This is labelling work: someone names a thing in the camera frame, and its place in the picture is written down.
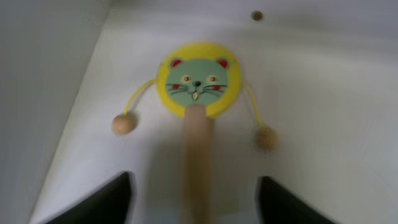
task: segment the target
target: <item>yellow string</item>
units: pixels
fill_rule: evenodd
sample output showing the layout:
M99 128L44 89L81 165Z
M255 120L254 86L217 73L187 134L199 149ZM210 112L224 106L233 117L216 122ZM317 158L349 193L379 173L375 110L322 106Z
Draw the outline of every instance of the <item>yellow string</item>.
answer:
M145 84L143 84L131 97L129 102L126 105L126 108L124 109L124 115L126 115L129 112L130 106L134 99L142 92L144 91L148 86L152 85L155 83L155 80L149 80Z
M260 120L259 112L257 110L256 101L254 100L253 94L251 94L250 89L244 83L243 83L243 88L247 91L247 93L250 97L251 104L253 105L254 115L256 117L257 124L260 126L260 128L264 129L265 126L264 126L264 123Z

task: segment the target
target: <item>black nose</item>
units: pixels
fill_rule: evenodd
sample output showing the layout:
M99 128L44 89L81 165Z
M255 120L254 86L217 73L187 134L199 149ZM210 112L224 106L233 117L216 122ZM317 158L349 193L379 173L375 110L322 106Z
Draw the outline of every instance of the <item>black nose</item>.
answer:
M201 85L201 82L200 82L200 81L194 81L194 82L192 83L192 85L198 87L198 86Z

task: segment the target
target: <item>painted cat face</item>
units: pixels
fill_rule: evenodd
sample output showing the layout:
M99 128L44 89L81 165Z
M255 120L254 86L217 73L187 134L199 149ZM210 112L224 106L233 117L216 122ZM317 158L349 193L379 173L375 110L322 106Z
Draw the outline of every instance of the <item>painted cat face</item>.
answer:
M169 98L183 107L218 101L228 87L228 64L225 59L172 60L166 81Z

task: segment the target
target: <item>cat ear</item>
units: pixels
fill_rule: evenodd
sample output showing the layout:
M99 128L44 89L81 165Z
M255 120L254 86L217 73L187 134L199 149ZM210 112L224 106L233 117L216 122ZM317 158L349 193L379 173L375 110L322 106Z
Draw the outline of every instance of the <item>cat ear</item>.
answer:
M175 58L170 62L170 68L175 68L177 65L181 64L182 60L179 58Z
M218 63L219 65L221 65L221 66L222 66L223 68L225 68L225 69L228 69L228 67L229 67L229 61L226 60L226 59L224 59L224 58L218 59L218 60L217 60L217 63Z

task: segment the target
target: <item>red inner ear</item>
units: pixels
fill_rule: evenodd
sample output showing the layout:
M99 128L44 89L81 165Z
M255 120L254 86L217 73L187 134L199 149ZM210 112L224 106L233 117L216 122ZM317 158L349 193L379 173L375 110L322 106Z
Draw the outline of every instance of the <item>red inner ear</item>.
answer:
M179 65L180 63L182 63L182 61L180 59L175 59L172 61L172 63L170 64L172 68L176 67L177 65Z
M227 68L228 67L228 61L225 59L218 59L217 63L219 63L223 68Z

